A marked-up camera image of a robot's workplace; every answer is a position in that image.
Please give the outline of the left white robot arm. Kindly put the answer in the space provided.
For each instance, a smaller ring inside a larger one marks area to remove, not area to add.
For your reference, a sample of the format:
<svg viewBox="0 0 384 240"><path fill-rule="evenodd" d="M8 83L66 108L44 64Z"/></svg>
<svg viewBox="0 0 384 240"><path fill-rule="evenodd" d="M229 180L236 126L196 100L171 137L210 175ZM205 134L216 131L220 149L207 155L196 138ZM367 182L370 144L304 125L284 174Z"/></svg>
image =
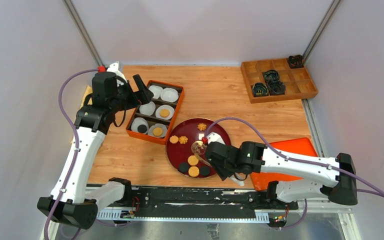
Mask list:
<svg viewBox="0 0 384 240"><path fill-rule="evenodd" d="M95 71L92 92L72 121L65 110L63 116L73 130L73 140L61 175L48 197L40 197L37 209L47 216L47 222L87 230L95 222L97 214L108 205L117 202L129 206L133 201L129 180L113 177L87 194L86 187L93 162L111 125L116 124L116 114L148 104L153 93L140 75L133 75L138 88L133 91L128 80L120 73Z"/></svg>

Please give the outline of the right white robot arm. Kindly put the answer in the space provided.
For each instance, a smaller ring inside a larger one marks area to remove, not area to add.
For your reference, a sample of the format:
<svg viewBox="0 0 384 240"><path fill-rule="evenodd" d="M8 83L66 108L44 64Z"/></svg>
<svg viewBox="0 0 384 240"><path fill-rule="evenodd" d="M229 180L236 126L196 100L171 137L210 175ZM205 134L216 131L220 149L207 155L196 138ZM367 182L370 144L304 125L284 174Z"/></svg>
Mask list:
<svg viewBox="0 0 384 240"><path fill-rule="evenodd" d="M355 168L351 156L346 153L337 157L314 157L252 141L245 141L240 147L212 141L204 155L222 180L251 173L298 177L298 180L268 183L265 201L272 209L311 198L326 198L345 206L358 203L357 183L349 175L355 173Z"/></svg>

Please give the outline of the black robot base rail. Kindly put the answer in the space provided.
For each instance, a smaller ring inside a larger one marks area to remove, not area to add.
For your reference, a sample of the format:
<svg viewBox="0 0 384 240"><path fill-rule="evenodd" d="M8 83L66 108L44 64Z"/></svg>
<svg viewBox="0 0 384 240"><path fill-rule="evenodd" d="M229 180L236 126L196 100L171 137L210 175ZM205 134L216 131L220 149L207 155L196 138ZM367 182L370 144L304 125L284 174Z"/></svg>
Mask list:
<svg viewBox="0 0 384 240"><path fill-rule="evenodd" d="M128 203L112 203L97 220L268 224L275 214L299 210L297 202L267 200L253 189L132 186Z"/></svg>

